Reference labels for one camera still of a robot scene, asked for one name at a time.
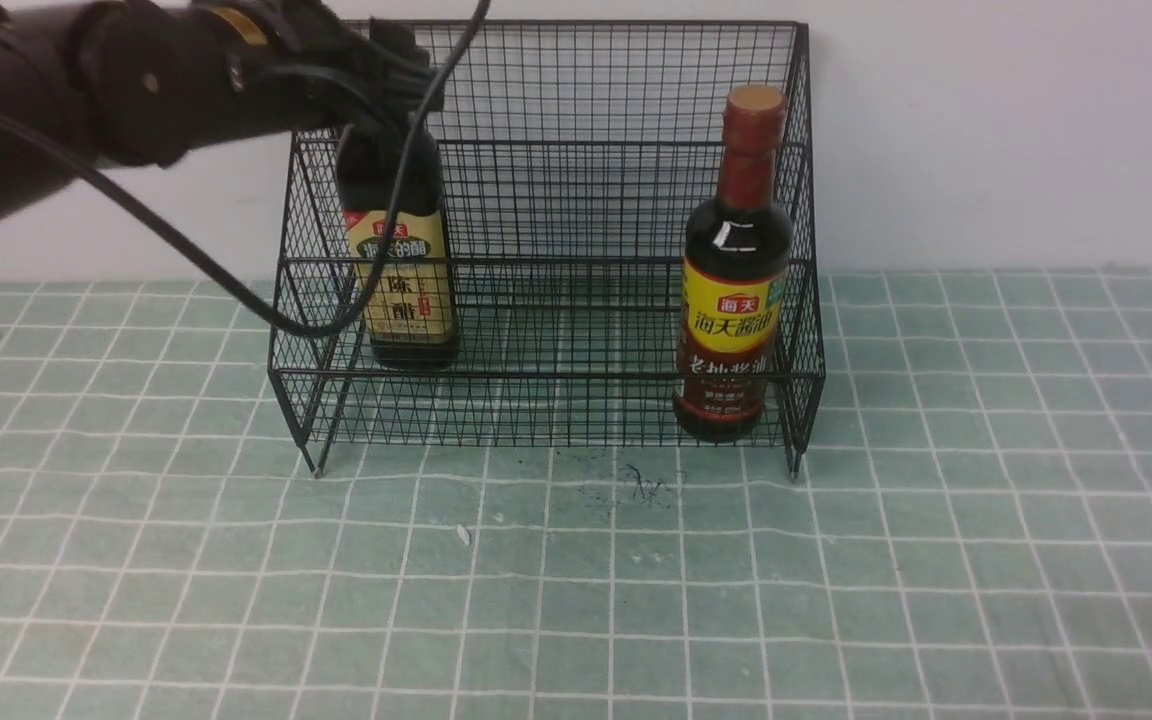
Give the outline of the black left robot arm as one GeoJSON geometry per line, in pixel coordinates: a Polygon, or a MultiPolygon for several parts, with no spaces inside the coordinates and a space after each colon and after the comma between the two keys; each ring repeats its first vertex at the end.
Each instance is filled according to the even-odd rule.
{"type": "Polygon", "coordinates": [[[393,114],[417,109],[435,74],[411,28],[361,32],[321,1],[0,5],[0,118],[99,169],[344,123],[342,92],[274,76],[291,65],[342,71],[393,114]]]}

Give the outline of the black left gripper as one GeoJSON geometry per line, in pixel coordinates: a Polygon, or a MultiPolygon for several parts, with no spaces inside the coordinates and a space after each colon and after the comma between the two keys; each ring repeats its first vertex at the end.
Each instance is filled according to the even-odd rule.
{"type": "Polygon", "coordinates": [[[402,118],[435,78],[410,26],[371,18],[356,29],[324,1],[223,1],[221,23],[237,36],[223,51],[223,136],[402,118]]]}

